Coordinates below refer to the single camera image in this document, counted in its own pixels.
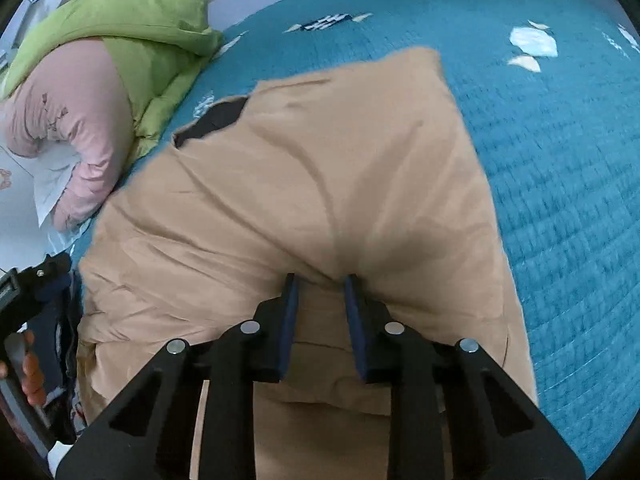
beige garment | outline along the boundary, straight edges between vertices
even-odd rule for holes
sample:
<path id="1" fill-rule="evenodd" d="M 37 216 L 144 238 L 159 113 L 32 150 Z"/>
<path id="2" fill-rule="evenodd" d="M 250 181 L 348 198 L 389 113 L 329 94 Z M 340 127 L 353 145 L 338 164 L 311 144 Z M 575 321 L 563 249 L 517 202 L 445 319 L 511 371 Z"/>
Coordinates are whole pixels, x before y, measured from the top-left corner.
<path id="1" fill-rule="evenodd" d="M 236 124 L 108 200 L 81 271 L 90 420 L 169 339 L 217 338 L 288 272 L 306 280 L 287 378 L 256 388 L 260 478 L 384 478 L 388 421 L 363 414 L 388 415 L 389 390 L 354 369 L 352 272 L 427 338 L 477 339 L 536 399 L 490 188 L 425 48 L 259 83 Z"/>

metal rivet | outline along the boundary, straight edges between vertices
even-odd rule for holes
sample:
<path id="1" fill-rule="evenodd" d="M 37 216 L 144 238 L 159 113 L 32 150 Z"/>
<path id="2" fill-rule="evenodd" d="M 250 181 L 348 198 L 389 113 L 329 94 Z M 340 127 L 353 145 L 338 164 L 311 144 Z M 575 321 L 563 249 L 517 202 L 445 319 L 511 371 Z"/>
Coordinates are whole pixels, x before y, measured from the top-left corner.
<path id="1" fill-rule="evenodd" d="M 174 339 L 172 341 L 169 341 L 166 346 L 166 351 L 169 352 L 169 354 L 175 355 L 183 352 L 185 348 L 187 348 L 187 345 L 182 339 Z"/>
<path id="2" fill-rule="evenodd" d="M 397 321 L 391 321 L 385 325 L 385 332 L 391 335 L 400 335 L 404 332 L 404 325 Z"/>
<path id="3" fill-rule="evenodd" d="M 478 351 L 478 349 L 480 348 L 480 345 L 478 344 L 478 341 L 476 341 L 475 339 L 465 338 L 460 341 L 460 348 L 462 348 L 463 351 L 469 352 L 470 354 L 472 354 L 473 352 Z"/>
<path id="4" fill-rule="evenodd" d="M 242 323 L 242 325 L 240 325 L 240 330 L 243 334 L 255 334 L 256 332 L 258 332 L 258 330 L 260 330 L 260 323 L 254 321 L 253 319 L 245 321 L 244 323 Z"/>

green clothing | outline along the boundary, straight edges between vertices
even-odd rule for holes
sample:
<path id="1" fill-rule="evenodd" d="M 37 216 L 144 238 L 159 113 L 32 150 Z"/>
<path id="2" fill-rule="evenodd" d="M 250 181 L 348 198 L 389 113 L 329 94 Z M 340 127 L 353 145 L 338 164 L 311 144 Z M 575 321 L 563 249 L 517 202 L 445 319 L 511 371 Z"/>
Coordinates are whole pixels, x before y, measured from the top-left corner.
<path id="1" fill-rule="evenodd" d="M 219 49 L 204 0 L 71 0 L 24 39 L 0 91 L 8 98 L 51 51 L 80 38 L 103 39 L 134 117 L 132 159 L 146 155 L 196 77 Z"/>

human hand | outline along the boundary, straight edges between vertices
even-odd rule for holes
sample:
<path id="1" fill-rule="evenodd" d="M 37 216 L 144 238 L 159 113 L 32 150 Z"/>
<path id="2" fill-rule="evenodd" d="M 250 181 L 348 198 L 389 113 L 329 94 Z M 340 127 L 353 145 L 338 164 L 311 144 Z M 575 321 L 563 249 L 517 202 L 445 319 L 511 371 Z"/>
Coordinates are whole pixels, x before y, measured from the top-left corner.
<path id="1" fill-rule="evenodd" d="M 34 341 L 34 335 L 31 330 L 24 332 L 24 339 L 28 346 L 31 346 Z M 22 390 L 27 396 L 27 400 L 31 406 L 43 406 L 47 394 L 44 393 L 44 375 L 40 371 L 40 364 L 36 354 L 27 352 L 24 360 L 22 361 L 22 371 L 24 372 L 24 378 L 22 379 Z M 9 370 L 5 363 L 0 362 L 0 379 L 5 379 L 9 373 Z"/>

